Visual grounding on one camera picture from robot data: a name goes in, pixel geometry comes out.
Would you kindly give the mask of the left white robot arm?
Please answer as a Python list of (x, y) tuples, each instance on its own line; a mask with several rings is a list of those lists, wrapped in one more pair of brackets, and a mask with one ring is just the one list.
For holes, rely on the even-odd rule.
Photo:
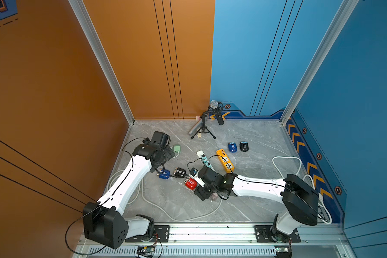
[(116, 249), (133, 237), (144, 241), (154, 237), (153, 218), (144, 215), (124, 218), (123, 214), (143, 177), (175, 156), (169, 144), (169, 135), (155, 131), (152, 139), (145, 138), (134, 149), (128, 166), (113, 186), (96, 203), (89, 202), (83, 208), (86, 239)]

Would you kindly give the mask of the light green charger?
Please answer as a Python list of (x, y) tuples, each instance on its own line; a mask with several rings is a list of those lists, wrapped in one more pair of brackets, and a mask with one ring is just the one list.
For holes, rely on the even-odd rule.
[(180, 145), (174, 145), (173, 146), (173, 150), (175, 153), (180, 153), (181, 152), (181, 146)]

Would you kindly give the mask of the yellow power strip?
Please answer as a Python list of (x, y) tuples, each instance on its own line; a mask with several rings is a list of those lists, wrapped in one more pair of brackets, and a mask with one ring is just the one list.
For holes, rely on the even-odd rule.
[(223, 149), (217, 150), (216, 155), (227, 173), (234, 171), (234, 165)]

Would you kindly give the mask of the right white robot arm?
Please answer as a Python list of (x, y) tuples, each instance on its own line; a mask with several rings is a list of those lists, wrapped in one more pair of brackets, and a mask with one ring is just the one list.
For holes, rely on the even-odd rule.
[(276, 180), (250, 178), (235, 173), (222, 176), (206, 166), (201, 170), (192, 168), (189, 175), (199, 184), (194, 194), (202, 201), (216, 194), (222, 200), (231, 196), (250, 196), (283, 204), (286, 209), (275, 216), (272, 226), (264, 230), (256, 228), (256, 234), (264, 241), (289, 243), (298, 227), (318, 224), (319, 193), (297, 175), (288, 174), (286, 178)]

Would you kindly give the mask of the pink charger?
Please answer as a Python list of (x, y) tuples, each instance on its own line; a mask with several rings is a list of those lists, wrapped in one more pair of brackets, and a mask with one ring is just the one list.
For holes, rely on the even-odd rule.
[(211, 195), (211, 201), (212, 201), (212, 202), (216, 201), (217, 198), (218, 198), (218, 195), (217, 195), (216, 193), (213, 193), (213, 194)]

